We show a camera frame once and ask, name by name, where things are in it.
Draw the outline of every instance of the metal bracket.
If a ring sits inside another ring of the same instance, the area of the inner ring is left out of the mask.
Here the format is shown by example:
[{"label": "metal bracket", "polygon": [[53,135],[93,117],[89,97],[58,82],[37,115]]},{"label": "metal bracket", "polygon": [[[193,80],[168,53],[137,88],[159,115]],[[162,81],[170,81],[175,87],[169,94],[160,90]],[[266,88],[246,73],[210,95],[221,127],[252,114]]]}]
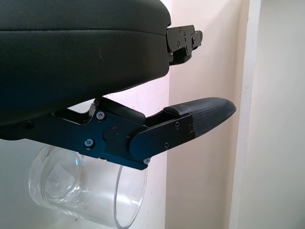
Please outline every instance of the metal bracket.
[{"label": "metal bracket", "polygon": [[192,51],[201,46],[202,39],[203,33],[195,31],[193,25],[168,28],[166,41],[170,65],[187,62]]},{"label": "metal bracket", "polygon": [[[175,128],[178,122],[182,126]],[[65,109],[1,126],[0,137],[26,138],[143,170],[150,157],[170,148],[163,147],[164,143],[170,142],[175,147],[191,140],[190,136],[195,138],[194,133],[191,135],[185,130],[187,124],[192,124],[189,115],[177,117],[162,111],[145,118],[140,112],[102,97],[83,114]],[[141,140],[147,145],[136,149],[134,143]]]}]

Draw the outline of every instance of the white wall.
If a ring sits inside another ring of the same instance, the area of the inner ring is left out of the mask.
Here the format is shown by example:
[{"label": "white wall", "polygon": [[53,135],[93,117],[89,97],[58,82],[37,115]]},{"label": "white wall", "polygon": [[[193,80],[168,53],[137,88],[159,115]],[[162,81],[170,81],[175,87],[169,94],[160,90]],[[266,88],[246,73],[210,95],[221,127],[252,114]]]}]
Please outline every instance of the white wall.
[{"label": "white wall", "polygon": [[305,228],[304,12],[262,0],[238,229]]},{"label": "white wall", "polygon": [[[170,104],[215,96],[239,107],[235,87],[239,85],[240,92],[242,77],[236,78],[236,59],[241,6],[242,0],[173,1],[173,26],[195,25],[203,31],[203,42],[189,62],[171,68]],[[231,137],[237,136],[232,125],[233,117],[168,152],[166,229],[225,227],[231,199],[226,198],[227,186],[232,189],[233,174],[229,164],[234,163],[230,153],[236,145],[235,141],[232,146]]]}]

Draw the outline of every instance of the bolt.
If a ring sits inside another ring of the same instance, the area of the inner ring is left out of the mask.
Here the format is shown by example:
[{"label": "bolt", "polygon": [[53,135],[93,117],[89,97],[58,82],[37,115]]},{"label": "bolt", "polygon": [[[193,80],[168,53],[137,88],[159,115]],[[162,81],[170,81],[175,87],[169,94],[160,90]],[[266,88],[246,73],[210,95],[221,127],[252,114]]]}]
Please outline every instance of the bolt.
[{"label": "bolt", "polygon": [[93,143],[94,143],[94,141],[93,141],[92,139],[90,139],[90,138],[88,138],[88,139],[84,142],[84,144],[85,144],[85,146],[86,146],[87,148],[92,147],[92,146],[93,146]]},{"label": "bolt", "polygon": [[150,161],[151,161],[151,159],[148,158],[148,159],[143,160],[143,163],[146,164],[146,165],[148,165],[148,164],[150,163]]},{"label": "bolt", "polygon": [[164,144],[165,149],[168,149],[169,147],[170,147],[170,144],[168,142]]},{"label": "bolt", "polygon": [[96,113],[96,118],[98,120],[103,120],[105,118],[105,113],[102,111],[99,111],[98,113]]},{"label": "bolt", "polygon": [[176,127],[177,129],[179,129],[180,123],[179,123],[179,122],[176,122],[176,123],[175,123],[175,127]]},{"label": "bolt", "polygon": [[32,129],[34,127],[34,123],[31,120],[29,120],[25,123],[25,127],[27,129]]},{"label": "bolt", "polygon": [[193,131],[193,125],[190,124],[188,127],[187,127],[187,131],[188,132],[192,132]]}]

